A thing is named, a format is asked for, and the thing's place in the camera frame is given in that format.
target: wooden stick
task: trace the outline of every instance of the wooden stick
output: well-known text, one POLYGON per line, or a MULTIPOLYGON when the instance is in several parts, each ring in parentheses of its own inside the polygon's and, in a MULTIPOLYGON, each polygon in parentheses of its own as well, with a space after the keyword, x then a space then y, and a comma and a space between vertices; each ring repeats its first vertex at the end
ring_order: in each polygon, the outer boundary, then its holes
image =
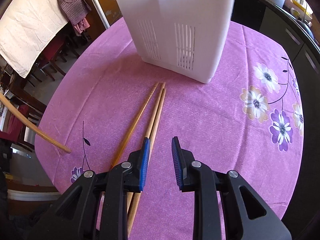
POLYGON ((152 128, 153 128, 153 124, 154 124, 154 122, 155 122, 156 114, 157 114, 158 107, 159 107, 160 100, 161 100, 162 90, 164 89, 164 87, 165 87, 165 82, 164 82, 164 83, 162 84, 162 86, 161 86, 161 90, 160 90, 160 92, 159 92, 159 95, 158 95, 158 98, 157 98, 155 107, 153 108, 152 116, 151 116, 151 118, 150 118, 150 122, 149 122, 147 131, 146 131, 146 135, 145 135, 145 137, 147 137, 147 138, 150 138, 151 131, 152 131, 152 128))
POLYGON ((52 143, 53 145, 57 146, 61 150, 66 151, 67 153, 71 153, 71 149, 67 146, 57 142, 56 140, 49 137, 47 134, 42 132, 38 127, 36 127, 32 122, 30 122, 23 114, 21 114, 8 100, 5 98, 4 95, 0 93, 0 101, 8 108, 8 110, 14 114, 15 117, 17 117, 24 125, 26 125, 28 128, 33 130, 37 135, 40 135, 43 139, 46 141, 52 143))
MULTIPOLYGON (((159 107, 159 104, 160 104, 160 99, 161 99, 161 95, 162 95, 162 90, 164 89, 164 87, 165 87, 165 82, 164 82, 164 83, 162 84, 162 86, 161 86, 161 89, 160 89, 160 92, 159 92, 159 95, 158 95, 158 98, 157 98, 155 107, 153 108, 153 113, 152 113, 151 118, 150 118, 150 122, 149 122, 149 125, 148 125, 148 128, 147 128, 147 131, 146 131, 146 135, 145 135, 144 137, 150 138, 151 131, 152 131, 152 127, 153 127, 153 124, 154 124, 154 122, 155 122, 156 114, 157 114, 158 107, 159 107)), ((129 208, 130 208, 130 205, 131 205, 132 196, 133 196, 133 192, 128 192, 128 193, 127 193, 127 212, 129 212, 129 208)))
POLYGON ((142 105, 142 107, 140 108, 139 112, 138 112, 137 115, 135 116, 132 124, 130 125, 127 133, 126 133, 125 136, 124 136, 124 139, 122 140, 122 142, 121 142, 120 145, 119 145, 119 148, 118 148, 118 150, 117 150, 117 152, 116 152, 116 154, 115 154, 115 158, 113 159, 113 161, 112 161, 112 163, 111 163, 110 170, 111 170, 114 166, 116 166, 116 165, 118 164, 118 162, 119 162, 119 160, 120 160, 120 158, 121 158, 121 156, 122 156, 122 153, 123 153, 125 147, 127 146, 128 142, 129 142, 129 139, 130 139, 130 137, 131 137, 134 129, 136 128, 136 125, 137 125, 140 117, 142 116, 142 113, 143 113, 144 109, 146 108, 148 102, 150 101, 150 98, 152 97, 152 95, 153 95, 153 93, 154 93, 154 91, 156 90, 156 88, 157 88, 158 85, 159 85, 159 82, 157 82, 157 83, 153 86, 151 92, 150 92, 149 95, 148 95, 147 100, 143 103, 143 105, 142 105))
MULTIPOLYGON (((158 129, 158 126, 159 126, 160 115, 161 115, 161 111, 162 111, 162 107, 163 107, 163 103, 164 103, 165 93, 166 93, 166 89, 164 89, 164 90, 162 91, 159 108, 158 108, 158 111, 157 111, 157 114, 156 114, 155 123, 154 123, 154 125, 153 125, 153 129, 152 129, 151 136, 150 136, 150 155, 149 155, 149 161, 150 161, 150 157, 151 157, 153 145, 154 145, 154 142, 155 142, 157 129, 158 129)), ((128 216, 128 237, 130 236, 130 233, 131 233, 131 230, 132 230, 133 221, 134 221, 134 218, 135 218, 136 213, 137 213, 137 209, 138 209, 138 204, 139 204, 139 201, 140 201, 140 197, 141 197, 141 193, 134 193, 134 194, 133 194, 132 206, 131 206, 131 209, 130 209, 130 212, 129 212, 129 216, 128 216)))

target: wooden chair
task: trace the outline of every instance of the wooden chair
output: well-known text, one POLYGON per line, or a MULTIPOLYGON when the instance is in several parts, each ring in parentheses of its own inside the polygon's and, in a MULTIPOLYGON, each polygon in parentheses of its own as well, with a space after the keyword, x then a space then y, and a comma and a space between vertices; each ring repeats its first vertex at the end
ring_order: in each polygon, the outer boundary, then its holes
MULTIPOLYGON (((38 117, 42 117, 41 114, 27 105, 19 106, 18 111, 22 113, 26 118, 31 118, 34 121, 39 121, 38 117)), ((35 149, 35 146, 24 140, 25 133, 26 126, 12 114, 9 120, 7 131, 0 131, 0 138, 11 141, 28 151, 32 151, 35 149)))
POLYGON ((80 57, 80 55, 66 41, 66 38, 63 35, 57 34, 44 48, 39 60, 36 62, 37 67, 40 68, 40 70, 49 76, 53 81, 55 81, 54 77, 45 69, 45 67, 48 63, 50 63, 50 67, 55 73, 59 71, 63 76, 65 76, 66 73, 58 67, 55 61, 57 60, 57 57, 60 57, 64 62, 67 62, 63 56, 63 52, 66 48, 68 48, 76 56, 76 58, 80 57))
MULTIPOLYGON (((24 81, 21 83, 21 89, 23 89, 25 87, 25 85, 28 83, 30 83, 31 86, 35 87, 35 85, 31 82, 31 80, 29 79, 30 77, 33 77, 34 79, 36 79, 39 82, 42 82, 42 80, 40 78, 38 78, 35 74, 34 74, 34 70, 35 68, 32 67, 29 74, 27 75, 27 77, 24 79, 24 81)), ((10 83, 10 78, 13 74, 18 75, 13 68, 7 63, 4 67, 4 73, 3 76, 1 78, 1 82, 5 83, 6 85, 9 85, 10 83)))

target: table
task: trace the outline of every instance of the table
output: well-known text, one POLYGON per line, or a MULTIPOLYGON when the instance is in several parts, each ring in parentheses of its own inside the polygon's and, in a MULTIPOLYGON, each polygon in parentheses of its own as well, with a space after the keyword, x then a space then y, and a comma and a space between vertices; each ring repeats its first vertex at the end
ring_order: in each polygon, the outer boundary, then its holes
MULTIPOLYGON (((193 194, 179 192, 176 185, 174 136, 213 170, 238 171, 281 218, 297 181, 303 146, 299 87, 286 58, 273 40, 231 22, 215 76, 202 84, 143 62, 121 19, 75 62, 39 125, 72 153, 37 136, 37 157, 60 192, 88 165, 96 173, 107 171, 153 84, 165 81, 164 108, 130 238, 192 238, 193 194), (91 143, 84 145, 88 164, 83 164, 83 122, 91 143)), ((154 101, 121 161, 140 149, 154 101)))

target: dining table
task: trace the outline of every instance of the dining table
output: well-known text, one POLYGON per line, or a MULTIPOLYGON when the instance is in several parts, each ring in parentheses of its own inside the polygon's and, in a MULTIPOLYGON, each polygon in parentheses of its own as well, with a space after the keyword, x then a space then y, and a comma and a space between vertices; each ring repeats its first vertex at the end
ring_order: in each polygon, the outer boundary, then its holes
MULTIPOLYGON (((299 86, 281 45, 234 22, 208 84, 145 63, 123 18, 97 38, 68 71, 39 125, 72 152, 39 136, 35 139, 37 158, 59 192, 86 170, 108 171, 156 82, 166 82, 167 92, 130 239, 192 238, 194 195, 180 192, 177 186, 171 152, 174 136, 212 170, 241 174, 282 218, 302 157, 299 86)), ((141 148, 156 95, 121 162, 141 148)))

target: flower pattern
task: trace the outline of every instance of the flower pattern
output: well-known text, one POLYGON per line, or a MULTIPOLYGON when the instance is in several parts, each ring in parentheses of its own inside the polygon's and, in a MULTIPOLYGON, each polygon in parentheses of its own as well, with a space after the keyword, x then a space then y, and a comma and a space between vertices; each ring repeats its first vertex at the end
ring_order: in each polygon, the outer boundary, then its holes
POLYGON ((257 67, 253 68, 255 76, 261 80, 261 83, 267 86, 267 89, 270 93, 272 93, 273 90, 276 93, 279 92, 280 85, 278 84, 278 77, 272 69, 269 69, 265 64, 260 63, 257 63, 257 67))
POLYGON ((292 85, 296 89, 297 95, 300 96, 300 91, 299 91, 298 82, 296 78, 292 79, 292 85))
POLYGON ((288 143, 292 143, 292 134, 293 130, 290 126, 290 119, 282 111, 281 114, 277 109, 274 110, 274 113, 270 115, 272 126, 270 126, 270 132, 272 133, 272 142, 274 144, 279 144, 279 151, 287 151, 288 143))
POLYGON ((72 183, 74 183, 82 175, 83 169, 82 167, 80 167, 79 169, 75 167, 71 173, 72 173, 72 177, 70 180, 72 183))
POLYGON ((294 126, 299 128, 300 130, 300 135, 303 135, 303 128, 304 128, 304 123, 303 123, 303 113, 302 113, 302 106, 299 105, 297 102, 292 105, 294 113, 292 114, 292 118, 294 120, 294 126))
POLYGON ((267 98, 261 95, 259 89, 250 86, 249 90, 243 89, 240 95, 241 100, 245 103, 243 111, 250 120, 257 118, 260 123, 268 120, 266 111, 269 110, 267 98))

